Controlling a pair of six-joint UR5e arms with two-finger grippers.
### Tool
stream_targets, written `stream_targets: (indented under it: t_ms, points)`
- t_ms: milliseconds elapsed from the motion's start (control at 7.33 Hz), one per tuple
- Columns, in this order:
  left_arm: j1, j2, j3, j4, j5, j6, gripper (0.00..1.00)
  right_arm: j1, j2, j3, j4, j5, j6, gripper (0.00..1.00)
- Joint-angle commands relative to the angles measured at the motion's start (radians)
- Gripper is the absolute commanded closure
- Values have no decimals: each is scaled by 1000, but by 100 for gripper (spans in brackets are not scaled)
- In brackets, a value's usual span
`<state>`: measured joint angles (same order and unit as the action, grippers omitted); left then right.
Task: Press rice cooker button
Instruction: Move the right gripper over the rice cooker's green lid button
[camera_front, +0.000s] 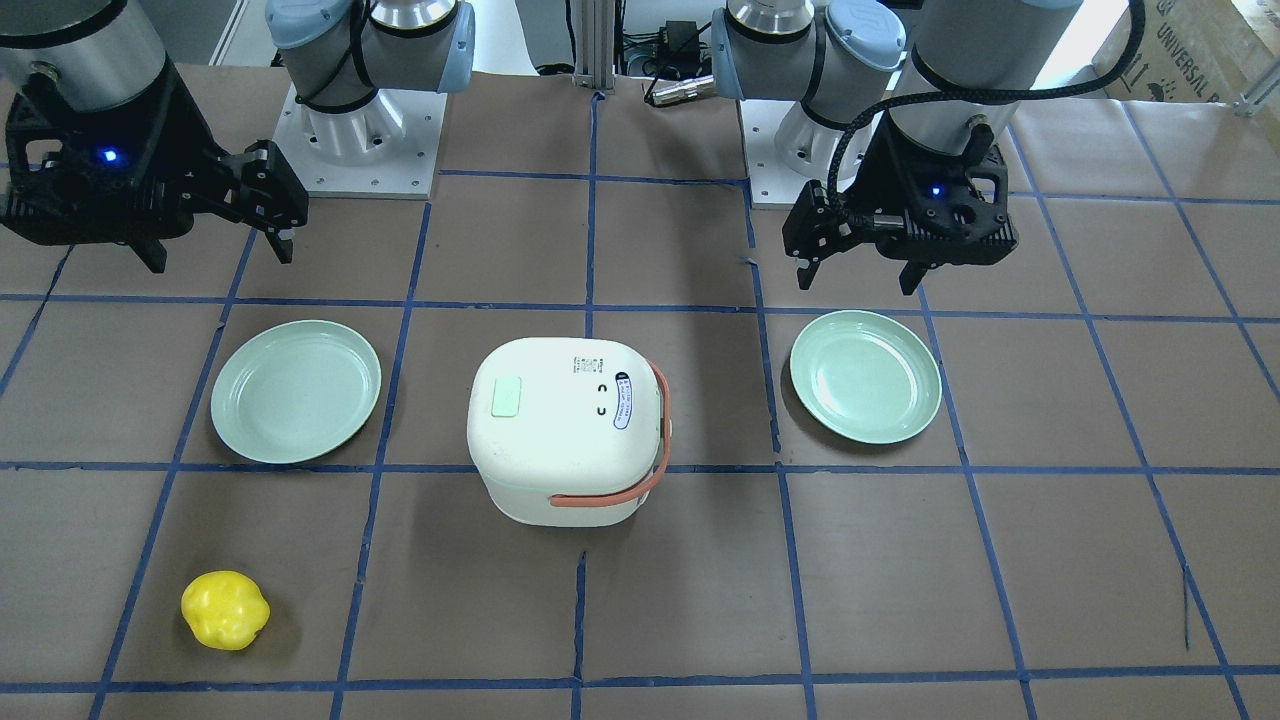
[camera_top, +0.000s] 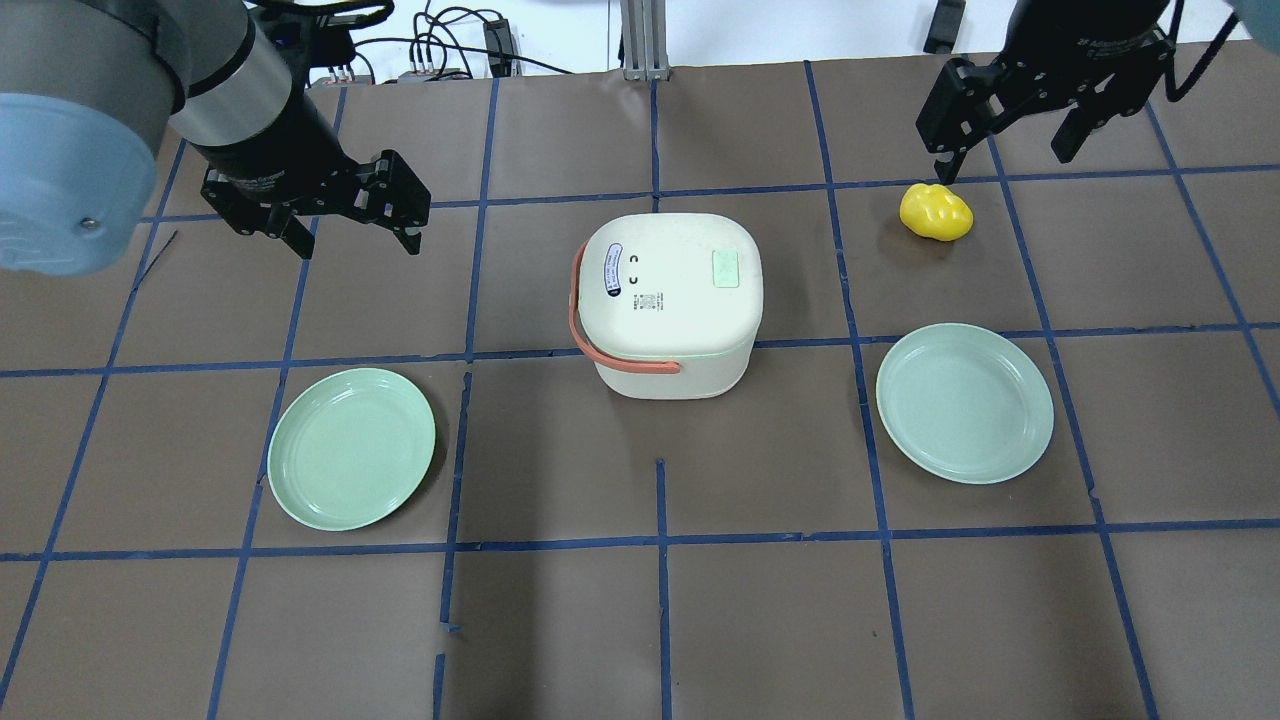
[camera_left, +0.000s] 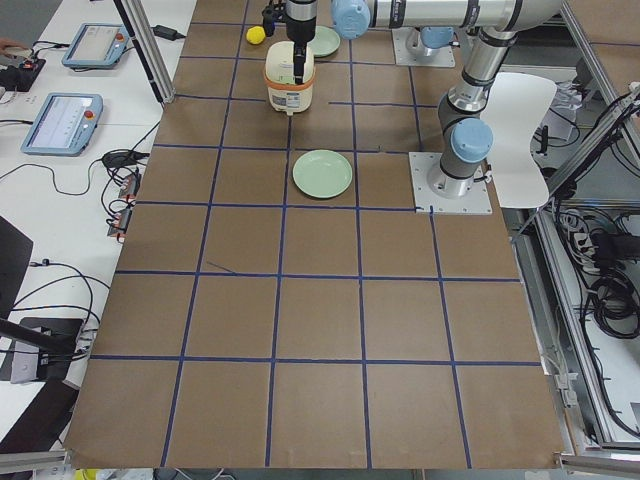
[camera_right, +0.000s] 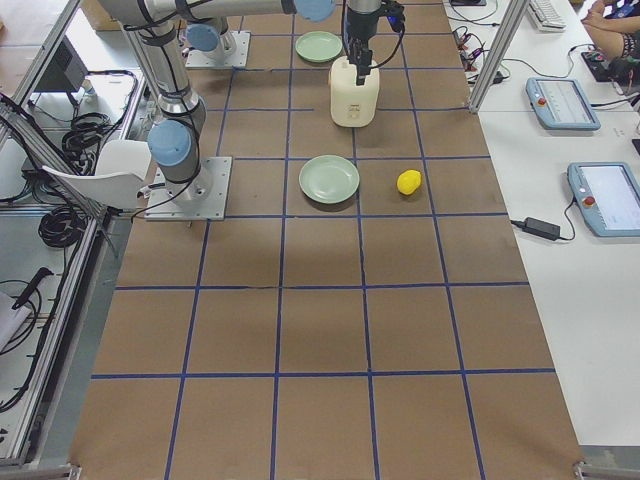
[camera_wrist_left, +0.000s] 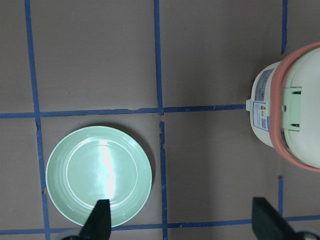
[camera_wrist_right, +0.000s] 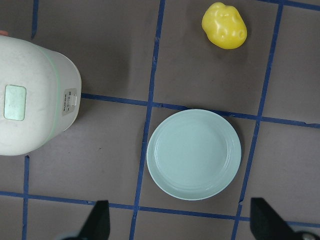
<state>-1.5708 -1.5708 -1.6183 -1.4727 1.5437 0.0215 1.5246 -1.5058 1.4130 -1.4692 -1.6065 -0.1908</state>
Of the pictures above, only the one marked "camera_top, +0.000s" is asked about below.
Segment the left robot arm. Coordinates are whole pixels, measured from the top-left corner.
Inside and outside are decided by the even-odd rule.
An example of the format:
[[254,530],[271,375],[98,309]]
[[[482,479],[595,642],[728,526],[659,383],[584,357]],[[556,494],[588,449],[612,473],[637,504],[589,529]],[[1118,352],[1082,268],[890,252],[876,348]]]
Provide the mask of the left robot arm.
[[379,225],[419,254],[431,195],[384,150],[360,163],[305,91],[390,1],[5,1],[1,264],[84,275],[125,252],[168,129],[207,163],[238,234],[314,254],[307,217]]

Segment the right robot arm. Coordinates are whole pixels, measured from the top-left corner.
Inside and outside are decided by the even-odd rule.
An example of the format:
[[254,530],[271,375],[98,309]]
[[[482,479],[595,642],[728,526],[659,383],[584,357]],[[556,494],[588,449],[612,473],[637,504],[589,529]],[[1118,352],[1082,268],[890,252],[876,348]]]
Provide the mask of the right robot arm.
[[1179,79],[1181,1],[1019,1],[992,63],[948,59],[916,118],[937,181],[955,182],[974,147],[1021,118],[1060,110],[1066,115],[1050,146],[1060,163],[1073,161],[1091,135],[1115,117],[1135,115],[1153,91],[1180,102],[1238,27],[1277,51],[1275,1],[1234,1],[1230,8]]

